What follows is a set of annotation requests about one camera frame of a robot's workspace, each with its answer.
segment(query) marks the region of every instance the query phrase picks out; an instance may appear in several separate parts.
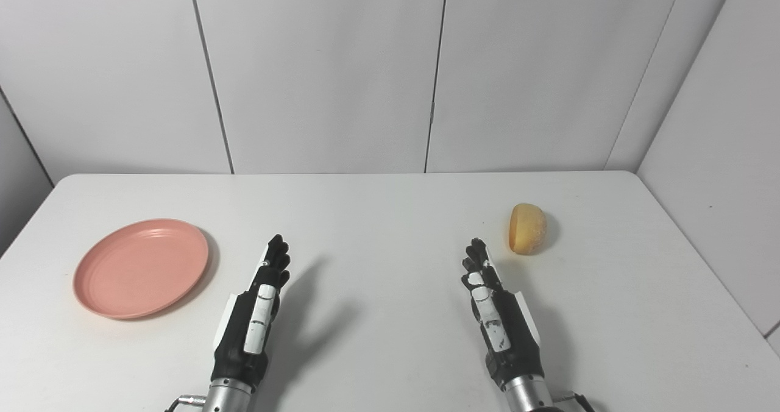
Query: robotic hand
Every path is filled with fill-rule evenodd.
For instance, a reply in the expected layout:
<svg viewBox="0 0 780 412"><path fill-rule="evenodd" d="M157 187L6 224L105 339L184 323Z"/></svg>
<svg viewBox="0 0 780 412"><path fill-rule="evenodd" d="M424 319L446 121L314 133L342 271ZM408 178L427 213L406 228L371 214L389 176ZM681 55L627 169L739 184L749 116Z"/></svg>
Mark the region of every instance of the robotic hand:
<svg viewBox="0 0 780 412"><path fill-rule="evenodd" d="M257 267L246 292L236 296L222 339L214 351L214 370L207 396L180 396L178 404L203 407L204 412L245 412L265 376L265 342L279 309L279 290L289 280L289 246L276 235Z"/></svg>
<svg viewBox="0 0 780 412"><path fill-rule="evenodd" d="M463 260L463 285L471 292L471 309L487 344L485 362L491 378L502 390L512 412L561 412L552 405L539 345L518 298L501 284L487 246L471 240Z"/></svg>

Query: metal wrist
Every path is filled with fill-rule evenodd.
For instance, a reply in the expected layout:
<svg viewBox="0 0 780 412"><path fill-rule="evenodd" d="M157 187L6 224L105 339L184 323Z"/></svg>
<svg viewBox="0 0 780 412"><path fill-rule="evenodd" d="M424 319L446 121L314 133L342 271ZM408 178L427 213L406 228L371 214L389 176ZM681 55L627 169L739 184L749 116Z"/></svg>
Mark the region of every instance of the metal wrist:
<svg viewBox="0 0 780 412"><path fill-rule="evenodd" d="M234 378L216 378L211 381L204 412L246 412L252 398L252 387Z"/></svg>
<svg viewBox="0 0 780 412"><path fill-rule="evenodd" d="M502 388L512 412L532 412L552 406L552 397L540 375L521 375L504 384Z"/></svg>

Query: white table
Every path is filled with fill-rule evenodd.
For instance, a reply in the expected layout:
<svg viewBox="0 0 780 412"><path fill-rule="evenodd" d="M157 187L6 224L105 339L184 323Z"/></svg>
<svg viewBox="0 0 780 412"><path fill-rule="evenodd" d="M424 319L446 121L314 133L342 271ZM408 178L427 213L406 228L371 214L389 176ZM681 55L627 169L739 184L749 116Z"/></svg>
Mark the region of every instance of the white table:
<svg viewBox="0 0 780 412"><path fill-rule="evenodd" d="M519 202L549 215L551 243L532 257L505 241ZM81 256L159 217L207 232L206 279L153 318L84 310L71 289ZM617 171L71 176L0 260L3 409L160 411L205 393L226 298L276 232L292 280L257 412L506 410L459 281L474 236L526 295L552 389L599 412L780 409L780 359L642 182Z"/></svg>

